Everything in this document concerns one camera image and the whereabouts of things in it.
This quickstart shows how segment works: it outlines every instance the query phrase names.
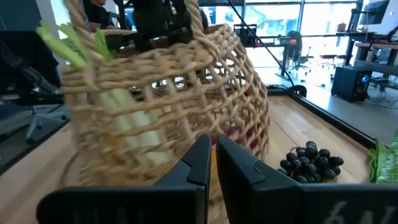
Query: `computer monitor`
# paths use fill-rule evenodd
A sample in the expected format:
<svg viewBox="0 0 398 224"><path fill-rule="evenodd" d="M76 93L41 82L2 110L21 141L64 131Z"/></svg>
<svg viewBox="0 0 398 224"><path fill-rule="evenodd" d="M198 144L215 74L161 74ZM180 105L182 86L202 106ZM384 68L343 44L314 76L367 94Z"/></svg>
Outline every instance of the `computer monitor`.
<svg viewBox="0 0 398 224"><path fill-rule="evenodd" d="M381 24L390 0L369 3L365 6L366 14L362 15L361 25Z"/></svg>

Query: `bunch of grapes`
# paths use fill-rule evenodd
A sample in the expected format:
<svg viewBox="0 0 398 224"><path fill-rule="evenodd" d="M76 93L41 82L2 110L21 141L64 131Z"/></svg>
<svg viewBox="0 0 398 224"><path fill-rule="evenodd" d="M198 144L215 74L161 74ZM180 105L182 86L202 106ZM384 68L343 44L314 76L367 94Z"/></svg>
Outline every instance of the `bunch of grapes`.
<svg viewBox="0 0 398 224"><path fill-rule="evenodd" d="M300 183L322 183L340 174L339 166L344 163L340 156L330 156L328 149L318 151L313 141L308 141L305 146L291 149L286 159L281 160L278 171Z"/></svg>

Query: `person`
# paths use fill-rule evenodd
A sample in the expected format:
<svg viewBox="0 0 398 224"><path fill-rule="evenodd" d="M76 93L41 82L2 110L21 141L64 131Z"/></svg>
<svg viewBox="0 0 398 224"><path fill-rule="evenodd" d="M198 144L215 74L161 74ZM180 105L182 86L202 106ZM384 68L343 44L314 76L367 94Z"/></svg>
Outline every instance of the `person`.
<svg viewBox="0 0 398 224"><path fill-rule="evenodd" d="M102 21L107 17L107 11L103 7L106 4L106 0L84 0L83 5L85 8L85 14L90 23L90 30L95 32L97 28L100 29L118 29L110 19L106 22L106 27L102 26Z"/></svg>

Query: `computer tower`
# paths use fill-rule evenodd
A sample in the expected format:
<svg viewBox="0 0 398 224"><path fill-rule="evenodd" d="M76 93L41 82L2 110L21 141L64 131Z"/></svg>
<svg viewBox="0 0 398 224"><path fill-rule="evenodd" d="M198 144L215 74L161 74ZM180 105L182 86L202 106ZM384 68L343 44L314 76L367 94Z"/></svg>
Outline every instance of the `computer tower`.
<svg viewBox="0 0 398 224"><path fill-rule="evenodd" d="M331 94L348 102L363 102L368 94L372 71L349 65L336 67Z"/></svg>

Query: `woven basket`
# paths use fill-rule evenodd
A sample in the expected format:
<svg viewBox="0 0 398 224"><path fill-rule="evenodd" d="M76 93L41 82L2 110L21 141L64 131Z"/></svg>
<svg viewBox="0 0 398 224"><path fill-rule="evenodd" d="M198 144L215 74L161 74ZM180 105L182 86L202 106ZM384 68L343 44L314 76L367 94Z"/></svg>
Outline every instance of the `woven basket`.
<svg viewBox="0 0 398 224"><path fill-rule="evenodd" d="M68 175L78 176L78 185L84 186L152 185L202 134L228 134L256 157L264 157L269 145L267 90L230 26L223 24L203 31L197 0L186 0L193 33L188 44L143 54L132 50L131 55L105 62L95 51L79 2L67 0L66 4L91 57L86 68L67 68L62 75L79 161L74 174L70 174L70 166L75 161L65 169L63 186L75 185L69 182ZM131 31L105 33L125 35ZM156 82L165 85L155 88ZM139 90L141 101L133 108L109 111L98 103L98 95L115 88ZM113 119L133 111L155 113L159 118L128 133L114 131ZM122 144L112 144L123 136L153 130L166 133L161 146L132 151ZM174 160L157 166L138 165L139 156L164 150L171 151ZM214 156L213 150L208 222L227 223Z"/></svg>

